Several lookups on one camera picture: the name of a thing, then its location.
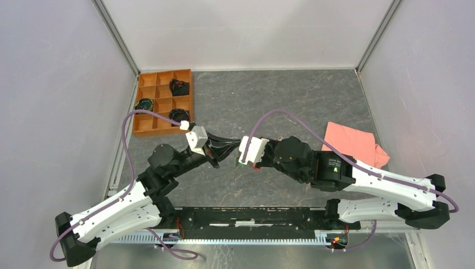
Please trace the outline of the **steel key holder red handle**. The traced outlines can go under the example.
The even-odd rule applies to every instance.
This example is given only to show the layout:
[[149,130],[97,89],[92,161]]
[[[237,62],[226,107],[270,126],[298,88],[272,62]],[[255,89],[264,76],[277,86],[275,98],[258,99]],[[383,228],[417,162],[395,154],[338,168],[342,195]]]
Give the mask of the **steel key holder red handle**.
[[249,166],[254,170],[260,170],[260,167],[256,167],[253,162],[247,162],[247,163],[242,163],[239,157],[235,159],[235,167],[237,168],[243,168],[245,166]]

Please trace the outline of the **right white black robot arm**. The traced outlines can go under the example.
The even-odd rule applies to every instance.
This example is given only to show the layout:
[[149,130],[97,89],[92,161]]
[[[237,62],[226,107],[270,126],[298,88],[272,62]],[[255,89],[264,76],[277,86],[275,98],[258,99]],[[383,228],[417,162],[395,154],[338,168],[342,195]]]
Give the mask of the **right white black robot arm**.
[[411,178],[367,165],[348,155],[317,151],[298,138],[252,139],[257,142],[249,160],[255,168],[274,168],[299,183],[323,192],[360,192],[372,197],[362,200],[327,201],[323,220],[337,229],[344,223],[364,220],[401,220],[419,229],[438,229],[450,219],[449,206],[437,201],[445,189],[438,174]]

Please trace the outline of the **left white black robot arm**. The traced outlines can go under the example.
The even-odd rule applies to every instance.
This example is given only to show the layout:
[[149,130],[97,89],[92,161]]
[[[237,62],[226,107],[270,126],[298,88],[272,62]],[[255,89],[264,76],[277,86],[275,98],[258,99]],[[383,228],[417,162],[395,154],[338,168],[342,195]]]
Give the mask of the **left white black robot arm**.
[[58,214],[54,219],[58,237],[50,259],[75,267],[122,235],[156,225],[172,227],[176,213],[166,195],[178,186],[176,178],[203,164],[218,168],[248,142],[247,136],[222,138],[201,127],[185,136],[188,146],[182,151],[168,144],[158,145],[148,158],[146,170],[133,174],[129,185],[115,195],[80,213]]

